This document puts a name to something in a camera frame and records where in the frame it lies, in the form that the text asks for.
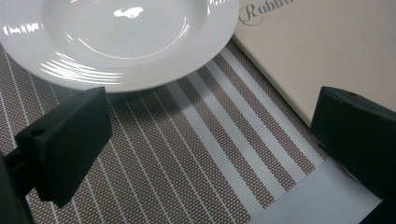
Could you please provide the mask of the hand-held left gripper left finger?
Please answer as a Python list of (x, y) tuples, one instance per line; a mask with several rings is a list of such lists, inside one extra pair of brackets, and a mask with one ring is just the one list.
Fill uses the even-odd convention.
[(112, 136), (106, 89), (78, 92), (20, 131), (0, 154), (0, 224), (33, 224), (26, 195), (66, 206)]

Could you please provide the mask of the beige flat box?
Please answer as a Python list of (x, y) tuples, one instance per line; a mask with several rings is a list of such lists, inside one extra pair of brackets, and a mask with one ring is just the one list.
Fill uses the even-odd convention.
[(324, 86), (396, 112), (396, 0), (240, 0), (234, 40), (305, 123)]

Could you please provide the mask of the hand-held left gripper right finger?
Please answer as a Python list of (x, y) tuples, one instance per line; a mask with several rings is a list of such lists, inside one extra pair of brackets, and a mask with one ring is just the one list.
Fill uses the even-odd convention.
[(322, 87), (310, 132), (381, 200), (361, 224), (396, 224), (396, 112), (354, 92)]

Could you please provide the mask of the brown striped woven placemat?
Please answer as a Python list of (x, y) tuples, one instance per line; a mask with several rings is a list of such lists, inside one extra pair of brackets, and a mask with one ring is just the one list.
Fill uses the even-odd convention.
[(113, 135), (63, 208), (36, 224), (247, 224), (326, 159), (235, 44), (198, 71), (108, 98)]

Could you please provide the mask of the white ceramic plate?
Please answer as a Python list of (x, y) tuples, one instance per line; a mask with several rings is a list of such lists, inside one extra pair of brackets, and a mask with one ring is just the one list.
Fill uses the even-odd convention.
[(53, 84), (141, 91), (208, 63), (238, 17), (239, 0), (0, 0), (0, 44)]

